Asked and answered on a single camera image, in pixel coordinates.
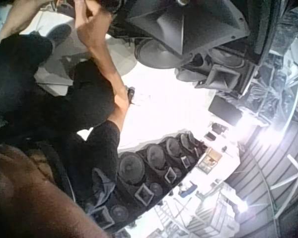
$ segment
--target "shoe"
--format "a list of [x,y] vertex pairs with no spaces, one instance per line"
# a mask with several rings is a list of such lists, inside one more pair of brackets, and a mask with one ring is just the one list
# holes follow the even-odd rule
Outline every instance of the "shoe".
[[54,48],[60,45],[72,32],[72,28],[67,24],[54,27],[46,36],[52,41]]

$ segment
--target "black speaker cabinet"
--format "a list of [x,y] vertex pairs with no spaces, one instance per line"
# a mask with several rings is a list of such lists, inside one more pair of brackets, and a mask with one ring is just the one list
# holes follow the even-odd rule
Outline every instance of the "black speaker cabinet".
[[148,144],[136,153],[122,153],[116,187],[92,217],[108,232],[122,229],[169,194],[195,167],[205,149],[189,132]]

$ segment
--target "speaker cone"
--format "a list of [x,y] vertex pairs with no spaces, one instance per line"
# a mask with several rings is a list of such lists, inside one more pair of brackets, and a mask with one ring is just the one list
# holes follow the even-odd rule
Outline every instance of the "speaker cone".
[[192,58],[191,55],[187,58],[179,58],[153,39],[142,40],[136,45],[135,57],[143,65],[159,69],[177,68]]
[[125,152],[120,157],[118,174],[125,182],[139,183],[145,175],[145,165],[139,155]]
[[189,142],[189,139],[188,139],[188,135],[187,134],[182,134],[180,136],[180,141],[181,141],[182,146],[185,149],[187,149],[188,151],[193,151],[194,150],[193,146]]
[[173,171],[175,172],[175,174],[177,175],[177,178],[180,178],[182,176],[182,172],[181,170],[179,170],[176,167],[173,167]]
[[190,142],[191,144],[193,144],[193,145],[195,145],[195,146],[198,146],[198,144],[197,144],[197,142],[196,142],[196,139],[195,139],[193,133],[190,132],[190,131],[188,132],[188,138],[189,138],[189,142]]
[[110,210],[110,215],[115,222],[124,222],[129,217],[128,209],[121,205],[113,206]]
[[151,167],[163,170],[165,157],[163,149],[158,145],[152,145],[147,149],[147,160]]
[[176,157],[176,158],[181,157],[182,151],[181,151],[179,142],[175,138],[167,139],[166,148],[170,156]]
[[209,56],[215,63],[222,64],[229,68],[240,68],[244,66],[244,60],[235,55],[218,49],[210,49]]
[[155,194],[155,196],[161,196],[163,193],[162,187],[156,182],[150,185],[150,190]]

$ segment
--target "loudspeaker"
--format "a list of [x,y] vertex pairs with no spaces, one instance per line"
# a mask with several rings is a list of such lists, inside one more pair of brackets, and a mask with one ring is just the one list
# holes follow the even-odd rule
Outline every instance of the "loudspeaker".
[[116,187],[91,216],[106,231],[119,231],[169,194],[205,150],[204,144],[189,132],[148,144],[136,153],[122,153]]

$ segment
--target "hand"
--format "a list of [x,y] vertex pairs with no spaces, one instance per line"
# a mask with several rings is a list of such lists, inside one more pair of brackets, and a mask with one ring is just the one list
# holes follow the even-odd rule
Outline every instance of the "hand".
[[[89,18],[86,16],[87,9],[92,13]],[[75,14],[75,27],[80,41],[90,50],[103,47],[112,15],[95,0],[75,0]]]

